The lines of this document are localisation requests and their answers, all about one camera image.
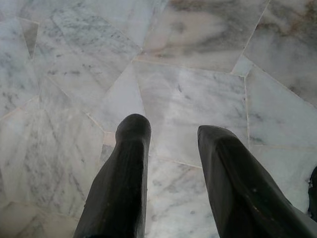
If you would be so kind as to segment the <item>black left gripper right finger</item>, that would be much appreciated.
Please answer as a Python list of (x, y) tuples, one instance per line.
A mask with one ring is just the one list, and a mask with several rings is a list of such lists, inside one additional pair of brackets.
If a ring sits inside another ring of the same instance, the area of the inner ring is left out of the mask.
[(316, 237), (315, 193), (310, 196), (310, 215), (305, 215), (290, 203), (268, 171), (228, 129), (201, 125), (198, 148), (220, 237)]

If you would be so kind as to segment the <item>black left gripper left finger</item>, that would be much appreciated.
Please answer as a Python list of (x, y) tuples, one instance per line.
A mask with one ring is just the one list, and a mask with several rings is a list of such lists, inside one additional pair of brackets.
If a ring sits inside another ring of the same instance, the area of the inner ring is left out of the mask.
[(127, 116), (115, 140), (90, 188), (76, 238), (145, 236), (150, 122), (140, 114)]

